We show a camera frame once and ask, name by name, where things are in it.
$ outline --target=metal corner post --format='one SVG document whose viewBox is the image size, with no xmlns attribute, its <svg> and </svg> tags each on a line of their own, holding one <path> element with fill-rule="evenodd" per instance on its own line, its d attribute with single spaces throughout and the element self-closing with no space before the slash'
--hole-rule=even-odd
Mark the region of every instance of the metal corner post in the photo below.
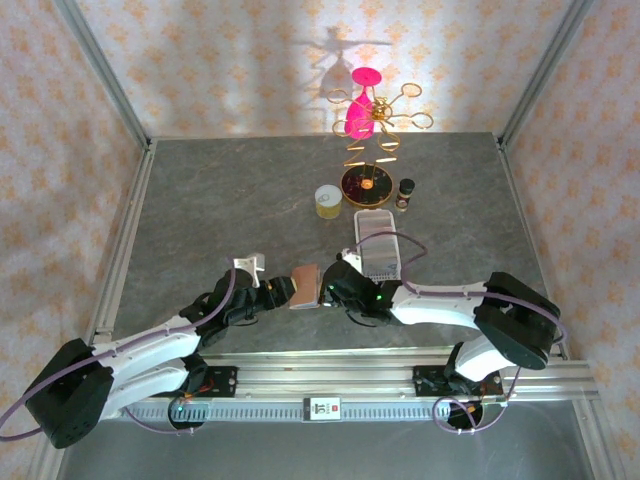
<svg viewBox="0 0 640 480">
<path fill-rule="evenodd" d="M 149 144 L 149 137 L 147 137 L 126 93 L 111 69 L 111 65 L 109 65 L 98 41 L 91 32 L 91 28 L 78 7 L 78 4 L 75 0 L 55 0 L 55 3 L 87 55 L 96 74 L 100 77 L 100 80 L 102 80 L 103 85 L 109 92 L 127 128 L 138 141 L 140 147 L 146 148 Z"/>
<path fill-rule="evenodd" d="M 516 105 L 515 110 L 507 121 L 502 134 L 498 136 L 500 145 L 505 149 L 508 149 L 509 145 L 511 145 L 515 139 L 520 127 L 522 127 L 523 122 L 535 105 L 540 93 L 551 78 L 563 53 L 575 36 L 578 28 L 582 24 L 582 20 L 587 15 L 593 3 L 594 0 L 573 0 L 571 3 L 553 40 L 551 40 L 551 43 L 542 56 L 542 60 L 540 60 L 531 80 L 529 80 L 529 84 L 522 94 L 518 105 Z"/>
</svg>

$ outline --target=label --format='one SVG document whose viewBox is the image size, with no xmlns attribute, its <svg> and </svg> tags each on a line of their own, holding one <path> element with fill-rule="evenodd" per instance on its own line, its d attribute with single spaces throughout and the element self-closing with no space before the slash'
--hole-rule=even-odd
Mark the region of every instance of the label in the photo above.
<svg viewBox="0 0 640 480">
<path fill-rule="evenodd" d="M 340 397 L 305 398 L 303 404 L 308 422 L 335 422 L 342 418 Z"/>
</svg>

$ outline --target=floral wallpaper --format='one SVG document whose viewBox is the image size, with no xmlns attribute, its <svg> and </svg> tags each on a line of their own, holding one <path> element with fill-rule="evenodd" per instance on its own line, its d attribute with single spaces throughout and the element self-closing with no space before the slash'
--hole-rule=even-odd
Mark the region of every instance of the floral wallpaper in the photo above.
<svg viewBox="0 0 640 480">
<path fill-rule="evenodd" d="M 640 9 L 596 2 L 510 152 L 571 348 L 640 478 Z"/>
<path fill-rule="evenodd" d="M 78 3 L 150 136 L 216 138 L 330 131 L 346 108 L 326 94 L 358 66 L 379 95 L 421 84 L 399 106 L 433 131 L 499 133 L 571 1 Z"/>
<path fill-rule="evenodd" d="M 86 333 L 140 158 L 50 0 L 0 2 L 0 410 Z M 34 427 L 20 411 L 2 430 Z M 23 479 L 36 441 L 0 444 Z"/>
</svg>

